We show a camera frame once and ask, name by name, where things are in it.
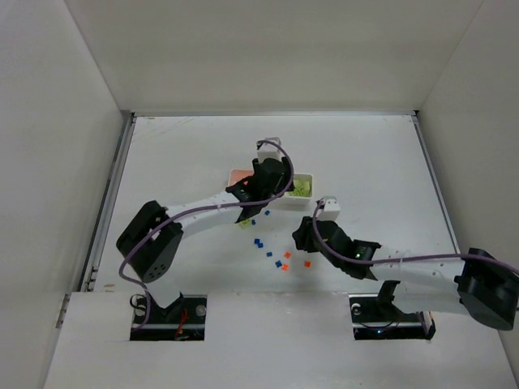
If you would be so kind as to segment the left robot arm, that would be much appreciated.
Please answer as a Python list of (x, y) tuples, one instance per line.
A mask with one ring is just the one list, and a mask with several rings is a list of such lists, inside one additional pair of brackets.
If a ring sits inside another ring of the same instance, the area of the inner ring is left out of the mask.
[(182, 240), (221, 224), (248, 220), (293, 187), (289, 157), (254, 159), (253, 174), (219, 194), (172, 207), (172, 215), (156, 200), (145, 203), (116, 241), (123, 256), (119, 275), (138, 284), (163, 310), (180, 297), (169, 272)]

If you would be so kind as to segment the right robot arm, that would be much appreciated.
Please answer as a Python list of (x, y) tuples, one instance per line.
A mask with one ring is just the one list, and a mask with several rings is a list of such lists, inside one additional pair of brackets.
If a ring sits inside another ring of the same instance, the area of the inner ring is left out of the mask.
[(462, 314), (499, 331), (514, 327), (518, 270), (485, 250), (413, 256), (352, 239), (336, 222), (312, 216), (302, 218), (292, 238), (297, 250), (322, 254), (356, 280), (381, 282), (377, 301), (383, 311)]

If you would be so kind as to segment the green 2x3 lego brick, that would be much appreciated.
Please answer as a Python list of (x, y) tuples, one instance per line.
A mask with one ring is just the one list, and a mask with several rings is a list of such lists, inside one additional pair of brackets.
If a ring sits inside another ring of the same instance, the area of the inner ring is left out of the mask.
[(291, 194), (295, 197), (311, 197), (311, 183), (304, 180), (294, 180), (294, 190)]

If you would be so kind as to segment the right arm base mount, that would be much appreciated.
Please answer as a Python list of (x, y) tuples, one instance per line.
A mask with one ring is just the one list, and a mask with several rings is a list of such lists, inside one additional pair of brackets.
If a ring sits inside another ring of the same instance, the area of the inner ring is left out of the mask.
[(394, 304), (398, 281), (385, 281), (378, 293), (349, 295), (355, 340), (431, 340), (435, 322), (428, 312), (404, 313)]

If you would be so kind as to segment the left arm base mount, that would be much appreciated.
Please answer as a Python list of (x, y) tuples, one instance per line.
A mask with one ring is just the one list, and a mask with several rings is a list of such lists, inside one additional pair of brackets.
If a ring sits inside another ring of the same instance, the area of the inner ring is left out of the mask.
[(183, 295), (161, 308), (151, 298), (134, 294), (130, 341), (203, 341), (207, 317), (206, 295)]

